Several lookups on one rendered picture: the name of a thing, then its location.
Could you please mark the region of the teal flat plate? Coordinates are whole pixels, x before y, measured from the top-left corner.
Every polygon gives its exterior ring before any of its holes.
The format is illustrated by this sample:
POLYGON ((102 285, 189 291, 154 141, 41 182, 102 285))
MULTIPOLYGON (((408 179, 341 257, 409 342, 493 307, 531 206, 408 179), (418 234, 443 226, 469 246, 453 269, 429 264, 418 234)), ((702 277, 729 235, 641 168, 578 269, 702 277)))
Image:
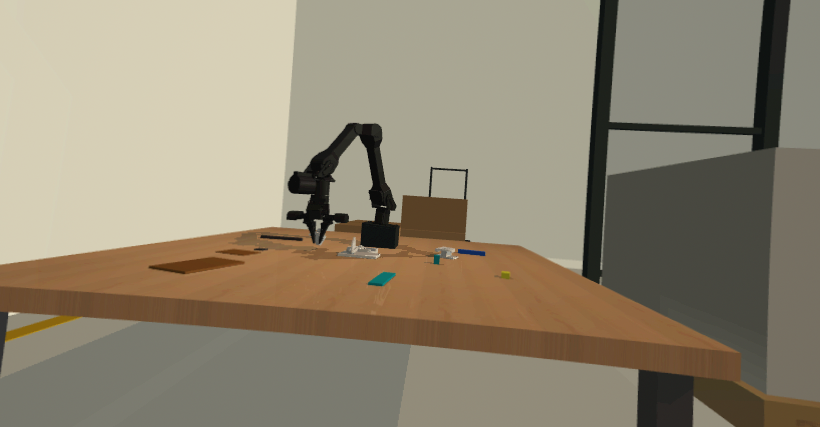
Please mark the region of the teal flat plate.
POLYGON ((368 285, 376 285, 376 286, 383 286, 386 284, 390 279, 392 279, 396 273, 391 272, 382 272, 371 281, 368 282, 368 285))

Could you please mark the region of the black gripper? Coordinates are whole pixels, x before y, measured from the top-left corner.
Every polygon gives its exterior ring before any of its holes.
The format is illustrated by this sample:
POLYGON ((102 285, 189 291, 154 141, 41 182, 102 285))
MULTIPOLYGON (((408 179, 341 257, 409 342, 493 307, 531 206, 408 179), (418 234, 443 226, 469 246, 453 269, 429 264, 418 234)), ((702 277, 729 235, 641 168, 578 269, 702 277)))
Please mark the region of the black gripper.
MULTIPOLYGON (((313 204, 319 204, 319 202, 324 202, 324 204, 329 204, 329 196, 323 195, 311 195, 310 201, 313 201, 313 204)), ((311 233, 311 237, 313 243, 315 244, 315 232, 316 232, 316 221, 314 219, 308 220, 307 214, 304 211, 288 211, 286 214, 286 220, 298 220, 304 219, 304 222, 311 233)), ((349 222, 349 215, 343 213, 335 213, 335 215, 326 215, 323 216, 323 222, 321 223, 321 230, 320 230, 320 237, 319 237, 319 244, 321 244, 323 237, 329 227, 329 225, 333 224, 333 220, 336 223, 348 223, 349 222)))

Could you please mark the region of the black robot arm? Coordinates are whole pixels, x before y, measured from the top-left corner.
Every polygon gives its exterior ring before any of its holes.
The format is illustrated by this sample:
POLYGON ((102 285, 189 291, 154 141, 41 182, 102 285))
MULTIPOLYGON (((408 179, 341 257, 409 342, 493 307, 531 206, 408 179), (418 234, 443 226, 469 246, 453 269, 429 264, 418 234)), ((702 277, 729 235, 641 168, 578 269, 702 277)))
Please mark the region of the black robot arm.
MULTIPOLYGON (((391 189, 385 182, 380 152, 382 128, 378 124, 347 124, 341 134, 326 150, 312 158, 310 165, 304 172, 294 171, 294 175, 289 178, 287 183, 288 190, 293 194, 329 195, 330 182, 335 182, 331 174, 338 166, 340 156, 357 136, 360 136, 361 142, 367 149, 373 182, 369 195, 372 208, 376 208, 376 213, 375 220, 371 223, 391 225, 389 224, 390 210, 395 211, 397 206, 391 189)), ((324 204, 324 202, 313 204, 313 201, 308 201, 306 209, 308 220, 321 220, 323 216, 329 215, 329 213, 329 204, 324 204)))

